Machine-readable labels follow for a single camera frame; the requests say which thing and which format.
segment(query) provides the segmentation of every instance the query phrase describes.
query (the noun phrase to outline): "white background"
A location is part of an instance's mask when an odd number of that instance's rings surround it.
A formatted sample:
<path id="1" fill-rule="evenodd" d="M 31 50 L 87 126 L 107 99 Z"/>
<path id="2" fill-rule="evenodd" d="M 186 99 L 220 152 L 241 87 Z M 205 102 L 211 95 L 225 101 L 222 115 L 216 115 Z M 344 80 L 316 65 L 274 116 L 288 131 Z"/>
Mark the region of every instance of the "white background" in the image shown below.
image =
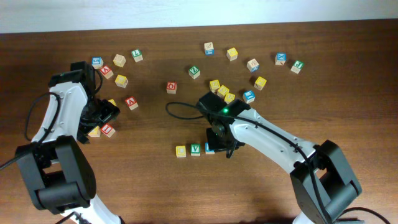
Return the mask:
<path id="1" fill-rule="evenodd" d="M 385 18 L 397 0 L 0 0 L 0 33 Z"/>

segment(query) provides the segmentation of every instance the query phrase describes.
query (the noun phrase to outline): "yellow block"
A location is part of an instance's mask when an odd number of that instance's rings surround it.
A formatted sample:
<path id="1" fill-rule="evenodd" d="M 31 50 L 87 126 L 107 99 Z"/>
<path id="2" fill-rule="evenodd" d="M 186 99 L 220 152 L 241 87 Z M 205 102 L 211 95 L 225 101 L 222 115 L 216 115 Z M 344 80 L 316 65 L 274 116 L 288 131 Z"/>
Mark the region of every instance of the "yellow block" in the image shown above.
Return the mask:
<path id="1" fill-rule="evenodd" d="M 224 98 L 227 93 L 229 93 L 229 89 L 224 85 L 222 85 L 217 91 L 217 95 L 221 98 Z"/>
<path id="2" fill-rule="evenodd" d="M 116 83 L 118 83 L 120 85 L 123 85 L 126 82 L 126 80 L 127 80 L 127 77 L 122 76 L 122 75 L 118 75 L 114 82 L 116 82 Z"/>
<path id="3" fill-rule="evenodd" d="M 99 126 L 95 127 L 95 129 L 93 129 L 90 133 L 88 133 L 88 135 L 90 137 L 100 137 L 101 136 L 100 127 Z"/>
<path id="4" fill-rule="evenodd" d="M 267 80 L 265 78 L 259 77 L 256 80 L 256 83 L 254 84 L 254 87 L 256 87 L 259 90 L 262 90 L 262 87 L 264 87 L 267 83 Z"/>
<path id="5" fill-rule="evenodd" d="M 109 102 L 111 102 L 114 106 L 116 106 L 116 103 L 113 99 L 108 100 Z"/>
<path id="6" fill-rule="evenodd" d="M 218 80 L 210 81 L 210 90 L 214 93 L 220 88 L 220 82 Z"/>
<path id="7" fill-rule="evenodd" d="M 175 147 L 175 154 L 177 158 L 182 158 L 187 156 L 187 152 L 185 150 L 185 146 L 176 146 Z"/>
<path id="8" fill-rule="evenodd" d="M 235 55 L 238 55 L 238 52 L 236 51 L 236 49 L 234 47 L 227 50 L 227 53 L 229 54 L 230 57 L 234 57 Z"/>
<path id="9" fill-rule="evenodd" d="M 235 94 L 227 93 L 226 96 L 225 96 L 225 100 L 224 101 L 226 103 L 230 103 L 230 102 L 232 102 L 234 100 L 235 100 Z"/>

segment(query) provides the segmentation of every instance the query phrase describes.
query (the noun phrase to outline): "wooden table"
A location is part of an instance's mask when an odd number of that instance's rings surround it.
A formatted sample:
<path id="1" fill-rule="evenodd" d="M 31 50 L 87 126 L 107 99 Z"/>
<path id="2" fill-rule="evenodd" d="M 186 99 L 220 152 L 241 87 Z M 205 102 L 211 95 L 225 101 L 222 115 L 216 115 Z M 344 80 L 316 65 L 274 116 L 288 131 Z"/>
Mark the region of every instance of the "wooden table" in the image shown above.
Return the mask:
<path id="1" fill-rule="evenodd" d="M 17 146 L 33 99 L 48 91 L 55 73 L 69 64 L 100 56 L 113 72 L 127 76 L 126 88 L 104 80 L 99 98 L 113 98 L 121 114 L 116 134 L 81 145 L 97 181 L 97 193 L 126 223 L 238 223 L 293 218 L 299 213 L 289 175 L 250 146 L 235 152 L 177 159 L 175 147 L 206 142 L 204 120 L 182 121 L 164 110 L 170 101 L 196 103 L 219 79 L 241 99 L 254 90 L 251 104 L 265 119 L 302 138 L 330 139 L 343 149 L 363 188 L 353 206 L 374 209 L 398 222 L 398 21 L 312 22 L 174 29 L 96 30 L 0 35 L 1 162 Z M 214 56 L 203 43 L 212 41 Z M 237 60 L 226 58 L 236 47 Z M 140 48 L 136 63 L 131 50 Z M 275 66 L 276 52 L 288 64 L 305 63 L 300 74 Z M 124 55 L 123 68 L 112 62 Z M 260 69 L 246 68 L 255 58 Z M 193 80 L 188 68 L 201 75 Z M 254 77 L 267 79 L 262 91 Z M 177 94 L 166 82 L 178 83 Z M 130 111 L 124 99 L 134 96 Z M 47 102 L 38 104 L 30 122 L 33 136 Z M 181 115 L 197 114 L 180 108 Z M 1 223 L 55 223 L 60 215 L 32 205 L 14 164 L 1 172 Z M 369 223 L 379 220 L 351 213 Z"/>

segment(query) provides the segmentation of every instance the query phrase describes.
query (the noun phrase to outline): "toy block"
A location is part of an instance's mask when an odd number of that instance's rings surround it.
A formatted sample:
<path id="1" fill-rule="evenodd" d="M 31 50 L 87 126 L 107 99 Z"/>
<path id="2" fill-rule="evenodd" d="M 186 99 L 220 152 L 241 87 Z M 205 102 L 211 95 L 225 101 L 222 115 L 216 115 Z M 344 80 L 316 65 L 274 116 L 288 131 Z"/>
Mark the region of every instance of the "toy block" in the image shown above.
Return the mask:
<path id="1" fill-rule="evenodd" d="M 292 69 L 290 69 L 290 71 L 299 74 L 299 72 L 301 71 L 301 69 L 303 69 L 304 67 L 304 63 L 297 60 L 296 62 L 294 62 Z"/>
<path id="2" fill-rule="evenodd" d="M 221 97 L 222 99 L 225 98 L 225 96 L 229 93 L 229 89 L 226 88 L 224 85 L 222 85 L 218 90 L 217 90 L 217 95 Z"/>
<path id="3" fill-rule="evenodd" d="M 199 144 L 191 145 L 191 156 L 200 156 L 200 145 Z"/>
<path id="4" fill-rule="evenodd" d="M 142 58 L 142 53 L 141 53 L 141 51 L 140 51 L 139 49 L 133 50 L 133 51 L 131 52 L 131 55 L 132 55 L 132 57 L 134 58 L 134 60 L 135 60 L 136 62 L 139 62 L 139 61 L 141 61 L 141 60 L 144 59 L 144 58 Z"/>
<path id="5" fill-rule="evenodd" d="M 101 136 L 100 127 L 99 126 L 95 127 L 92 131 L 88 133 L 88 135 L 90 137 L 100 137 Z"/>
<path id="6" fill-rule="evenodd" d="M 104 135 L 106 135 L 107 137 L 110 138 L 116 131 L 115 131 L 115 129 L 112 126 L 110 126 L 108 124 L 105 124 L 101 128 L 101 132 L 104 133 Z"/>
<path id="7" fill-rule="evenodd" d="M 168 94 L 176 94 L 177 93 L 177 83 L 176 82 L 168 82 L 166 87 Z"/>
<path id="8" fill-rule="evenodd" d="M 183 158 L 187 156 L 187 152 L 185 150 L 185 146 L 176 146 L 175 147 L 175 154 L 177 158 Z"/>
<path id="9" fill-rule="evenodd" d="M 137 103 L 136 99 L 134 99 L 134 97 L 132 97 L 132 96 L 127 98 L 125 100 L 125 102 L 128 105 L 128 107 L 130 108 L 130 110 L 134 110 L 138 107 L 138 103 Z"/>
<path id="10" fill-rule="evenodd" d="M 225 99 L 224 99 L 224 101 L 227 104 L 229 104 L 230 102 L 232 102 L 234 100 L 235 100 L 235 94 L 232 94 L 232 93 L 227 93 L 226 96 L 225 96 Z"/>
<path id="11" fill-rule="evenodd" d="M 245 103 L 251 103 L 254 101 L 255 99 L 255 95 L 253 93 L 253 91 L 249 90 L 243 93 L 243 100 Z"/>
<path id="12" fill-rule="evenodd" d="M 199 70 L 198 67 L 193 66 L 192 68 L 189 69 L 189 72 L 188 72 L 188 73 L 189 73 L 189 75 L 190 75 L 193 79 L 196 79 L 196 78 L 198 78 L 199 75 L 200 75 L 200 70 Z"/>
<path id="13" fill-rule="evenodd" d="M 124 64 L 126 63 L 126 58 L 122 55 L 116 55 L 115 58 L 113 59 L 113 63 L 119 67 L 124 66 Z"/>
<path id="14" fill-rule="evenodd" d="M 277 53 L 275 56 L 275 64 L 276 65 L 284 65 L 286 62 L 286 54 L 285 53 Z"/>
<path id="15" fill-rule="evenodd" d="M 213 43 L 212 42 L 205 43 L 205 54 L 206 55 L 213 55 L 214 54 L 214 47 L 213 47 Z"/>
<path id="16" fill-rule="evenodd" d="M 210 91 L 213 93 L 217 93 L 217 90 L 220 88 L 220 82 L 218 80 L 210 81 Z"/>
<path id="17" fill-rule="evenodd" d="M 118 87 L 125 88 L 127 86 L 127 83 L 129 83 L 129 80 L 127 80 L 127 77 L 122 76 L 122 75 L 117 75 L 115 81 L 116 85 Z"/>
<path id="18" fill-rule="evenodd" d="M 102 74 L 106 79 L 111 78 L 112 75 L 113 75 L 112 70 L 111 70 L 107 65 L 105 65 L 104 67 L 102 67 L 102 68 L 99 70 L 99 72 L 101 72 L 101 74 Z"/>
<path id="19" fill-rule="evenodd" d="M 252 59 L 250 61 L 248 61 L 248 64 L 246 65 L 247 68 L 249 69 L 250 72 L 255 72 L 259 69 L 260 65 L 257 62 L 256 59 Z"/>
<path id="20" fill-rule="evenodd" d="M 266 83 L 267 83 L 267 80 L 265 78 L 258 77 L 254 84 L 254 87 L 258 90 L 262 90 L 264 88 L 264 86 L 266 85 Z"/>
<path id="21" fill-rule="evenodd" d="M 91 60 L 91 65 L 95 69 L 100 69 L 104 65 L 104 61 L 100 57 L 93 57 L 93 59 Z"/>
<path id="22" fill-rule="evenodd" d="M 209 149 L 209 144 L 207 142 L 205 143 L 205 152 L 206 152 L 206 154 L 214 154 L 215 153 L 214 150 Z"/>
<path id="23" fill-rule="evenodd" d="M 230 61 L 235 60 L 238 58 L 238 52 L 236 51 L 236 49 L 233 47 L 229 50 L 226 51 L 226 56 L 228 57 L 228 59 Z"/>
<path id="24" fill-rule="evenodd" d="M 114 101 L 114 99 L 110 99 L 108 101 L 111 102 L 114 106 L 116 106 L 116 102 Z"/>

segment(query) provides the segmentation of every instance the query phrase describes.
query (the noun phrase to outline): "wooden block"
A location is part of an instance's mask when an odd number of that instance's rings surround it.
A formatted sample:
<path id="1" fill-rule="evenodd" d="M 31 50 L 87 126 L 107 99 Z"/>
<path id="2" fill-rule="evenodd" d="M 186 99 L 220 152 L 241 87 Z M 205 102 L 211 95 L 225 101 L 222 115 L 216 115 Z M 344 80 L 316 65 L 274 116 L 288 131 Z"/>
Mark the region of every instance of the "wooden block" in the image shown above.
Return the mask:
<path id="1" fill-rule="evenodd" d="M 134 97 L 132 97 L 132 96 L 127 98 L 125 100 L 125 102 L 128 105 L 128 107 L 130 108 L 130 110 L 134 110 L 138 107 L 138 103 L 137 103 L 136 99 L 134 99 Z"/>
<path id="2" fill-rule="evenodd" d="M 100 136 L 101 136 L 100 127 L 99 127 L 99 126 L 95 127 L 92 131 L 90 131 L 90 132 L 88 133 L 88 135 L 89 135 L 90 137 L 100 137 Z"/>
<path id="3" fill-rule="evenodd" d="M 224 85 L 222 85 L 218 90 L 217 90 L 217 95 L 221 97 L 222 99 L 225 98 L 225 96 L 229 93 L 229 89 L 226 88 Z"/>
<path id="4" fill-rule="evenodd" d="M 107 65 L 105 65 L 104 67 L 102 67 L 99 71 L 101 72 L 101 74 L 102 74 L 106 79 L 111 78 L 112 75 L 113 75 L 112 70 L 111 70 Z"/>
<path id="5" fill-rule="evenodd" d="M 118 87 L 125 88 L 127 86 L 127 83 L 129 83 L 129 80 L 127 80 L 127 77 L 122 76 L 122 75 L 117 75 L 115 81 L 116 85 Z"/>
<path id="6" fill-rule="evenodd" d="M 205 143 L 205 152 L 206 152 L 206 154 L 214 154 L 215 153 L 214 150 L 209 149 L 209 144 L 207 142 Z"/>
<path id="7" fill-rule="evenodd" d="M 191 156 L 200 156 L 200 145 L 199 144 L 191 145 Z"/>
<path id="8" fill-rule="evenodd" d="M 238 58 L 238 51 L 233 47 L 226 51 L 226 56 L 230 61 L 235 60 Z"/>
<path id="9" fill-rule="evenodd" d="M 187 156 L 187 152 L 185 150 L 185 146 L 176 146 L 175 147 L 175 154 L 177 158 L 183 158 Z"/>
<path id="10" fill-rule="evenodd" d="M 214 47 L 213 47 L 213 43 L 212 42 L 205 43 L 205 54 L 206 55 L 213 55 L 214 54 Z"/>
<path id="11" fill-rule="evenodd" d="M 113 99 L 110 99 L 108 101 L 111 102 L 114 106 L 116 106 L 116 102 Z"/>
<path id="12" fill-rule="evenodd" d="M 126 58 L 122 55 L 116 55 L 115 58 L 113 59 L 113 63 L 119 67 L 124 66 L 124 64 L 126 63 Z"/>
<path id="13" fill-rule="evenodd" d="M 247 68 L 249 69 L 250 72 L 255 72 L 259 69 L 260 65 L 257 62 L 256 59 L 252 59 L 250 61 L 248 61 L 248 64 L 246 65 Z"/>
<path id="14" fill-rule="evenodd" d="M 258 90 L 262 90 L 264 88 L 264 86 L 266 85 L 266 83 L 267 83 L 267 80 L 265 78 L 258 77 L 254 84 L 254 87 Z"/>
<path id="15" fill-rule="evenodd" d="M 177 83 L 176 82 L 168 82 L 166 87 L 168 94 L 176 94 L 177 93 Z"/>
<path id="16" fill-rule="evenodd" d="M 192 68 L 189 69 L 188 74 L 189 74 L 193 79 L 196 79 L 196 78 L 198 78 L 199 75 L 200 75 L 200 70 L 199 70 L 198 67 L 193 66 Z"/>
<path id="17" fill-rule="evenodd" d="M 101 132 L 104 133 L 104 135 L 106 135 L 107 137 L 110 138 L 116 131 L 115 131 L 115 129 L 112 126 L 110 126 L 108 124 L 105 124 L 101 128 Z"/>
<path id="18" fill-rule="evenodd" d="M 243 100 L 245 103 L 251 103 L 254 101 L 256 96 L 254 95 L 253 91 L 249 90 L 243 93 Z"/>
<path id="19" fill-rule="evenodd" d="M 304 63 L 297 60 L 296 62 L 294 62 L 292 69 L 290 69 L 290 71 L 299 74 L 299 72 L 301 71 L 301 69 L 303 69 L 304 67 Z"/>
<path id="20" fill-rule="evenodd" d="M 95 69 L 100 69 L 104 65 L 104 61 L 100 57 L 93 57 L 93 59 L 91 60 L 91 65 Z"/>
<path id="21" fill-rule="evenodd" d="M 136 62 L 139 62 L 139 61 L 141 61 L 141 60 L 144 59 L 144 58 L 142 58 L 142 53 L 141 53 L 141 51 L 140 51 L 139 49 L 133 50 L 133 51 L 131 52 L 131 55 L 132 55 L 132 57 L 134 58 L 134 60 L 135 60 Z"/>
<path id="22" fill-rule="evenodd" d="M 229 104 L 230 102 L 232 102 L 234 100 L 235 100 L 235 94 L 232 94 L 232 93 L 227 93 L 226 96 L 225 96 L 225 99 L 224 99 L 224 101 L 227 104 Z"/>
<path id="23" fill-rule="evenodd" d="M 210 91 L 213 93 L 217 93 L 217 90 L 220 88 L 220 82 L 218 80 L 210 81 Z"/>
<path id="24" fill-rule="evenodd" d="M 286 62 L 286 54 L 285 53 L 277 53 L 275 56 L 275 64 L 276 65 L 284 65 Z"/>

